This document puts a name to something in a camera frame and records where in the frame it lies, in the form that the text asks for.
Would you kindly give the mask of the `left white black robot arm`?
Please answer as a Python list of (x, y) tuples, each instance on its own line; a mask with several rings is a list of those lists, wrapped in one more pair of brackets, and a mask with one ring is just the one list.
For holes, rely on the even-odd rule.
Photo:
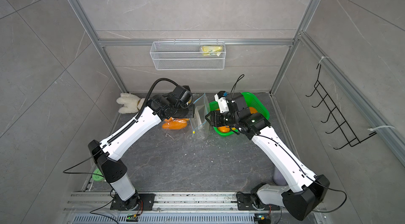
[[(162, 81), (174, 84), (174, 90), (167, 94), (152, 95), (156, 85)], [(194, 109), (193, 93), (189, 86), (179, 85), (168, 78), (159, 78), (152, 84), (142, 107), (130, 121), (102, 141), (93, 140), (89, 143), (90, 159), (115, 191), (115, 201), (123, 203), (126, 210), (139, 208), (141, 199), (130, 181), (126, 165), (121, 161), (122, 156), (161, 121), (170, 118), (193, 118)]]

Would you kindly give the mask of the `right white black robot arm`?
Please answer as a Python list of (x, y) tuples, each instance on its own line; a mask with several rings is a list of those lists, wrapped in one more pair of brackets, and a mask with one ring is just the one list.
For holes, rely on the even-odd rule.
[(302, 221), (323, 202), (330, 188), (330, 181), (306, 167), (278, 137), (268, 119), (261, 113), (251, 113), (241, 93), (220, 91), (215, 95), (219, 105), (205, 119), (213, 127), (228, 127), (236, 134), (243, 134), (257, 145), (273, 162), (286, 181), (285, 186), (266, 183), (252, 192), (253, 206), (277, 205), (285, 208), (295, 219)]

